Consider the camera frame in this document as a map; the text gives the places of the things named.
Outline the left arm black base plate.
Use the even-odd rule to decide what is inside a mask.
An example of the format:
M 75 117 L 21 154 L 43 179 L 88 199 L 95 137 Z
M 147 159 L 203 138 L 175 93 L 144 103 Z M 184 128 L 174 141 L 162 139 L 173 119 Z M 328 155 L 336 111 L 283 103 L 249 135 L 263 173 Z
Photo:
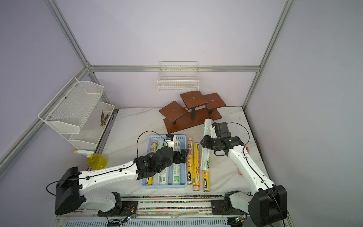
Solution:
M 115 205 L 110 211 L 98 211 L 98 217 L 129 217 L 138 208 L 138 201 L 122 201 L 120 205 Z

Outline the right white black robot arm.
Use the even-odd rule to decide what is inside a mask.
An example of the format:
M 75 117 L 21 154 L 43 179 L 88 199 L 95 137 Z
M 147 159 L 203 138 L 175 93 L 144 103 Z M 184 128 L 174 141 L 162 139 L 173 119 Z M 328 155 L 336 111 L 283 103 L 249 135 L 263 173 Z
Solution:
M 223 200 L 213 200 L 213 215 L 243 215 L 231 226 L 241 227 L 248 215 L 257 227 L 272 225 L 287 218 L 287 191 L 276 185 L 256 165 L 247 150 L 247 144 L 239 137 L 232 136 L 228 123 L 214 123 L 206 119 L 204 123 L 201 170 L 207 171 L 205 161 L 210 151 L 223 151 L 242 173 L 249 186 L 248 193 L 235 190 L 227 192 Z

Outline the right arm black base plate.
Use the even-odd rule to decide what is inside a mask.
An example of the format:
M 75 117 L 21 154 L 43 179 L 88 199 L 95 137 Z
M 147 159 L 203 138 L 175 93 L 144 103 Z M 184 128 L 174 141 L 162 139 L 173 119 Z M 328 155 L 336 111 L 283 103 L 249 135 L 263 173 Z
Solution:
M 244 215 L 246 214 L 245 211 L 248 210 L 248 205 L 251 200 L 242 200 L 244 210 L 234 208 L 230 203 L 225 202 L 224 200 L 212 200 L 211 201 L 211 208 L 213 215 Z

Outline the light blue plastic basket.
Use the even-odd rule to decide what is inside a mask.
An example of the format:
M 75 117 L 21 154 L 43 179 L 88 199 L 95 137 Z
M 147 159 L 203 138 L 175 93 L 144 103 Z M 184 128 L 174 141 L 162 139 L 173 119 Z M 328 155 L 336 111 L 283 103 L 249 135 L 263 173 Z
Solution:
M 186 176 L 186 136 L 185 135 L 152 135 L 148 138 L 147 154 L 151 156 L 156 174 L 142 179 L 141 187 L 151 188 L 184 188 Z

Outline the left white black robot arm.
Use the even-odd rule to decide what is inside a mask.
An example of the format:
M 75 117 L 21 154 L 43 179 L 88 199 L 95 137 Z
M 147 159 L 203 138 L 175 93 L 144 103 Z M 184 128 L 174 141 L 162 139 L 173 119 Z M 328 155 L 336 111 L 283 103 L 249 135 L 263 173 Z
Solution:
M 119 193 L 102 194 L 95 191 L 115 183 L 152 177 L 172 164 L 185 164 L 187 152 L 187 149 L 175 151 L 171 147 L 162 147 L 126 164 L 103 170 L 79 171 L 78 167 L 69 168 L 60 180 L 54 182 L 54 212 L 56 215 L 64 215 L 79 208 L 102 212 L 114 209 L 121 211 L 123 205 Z

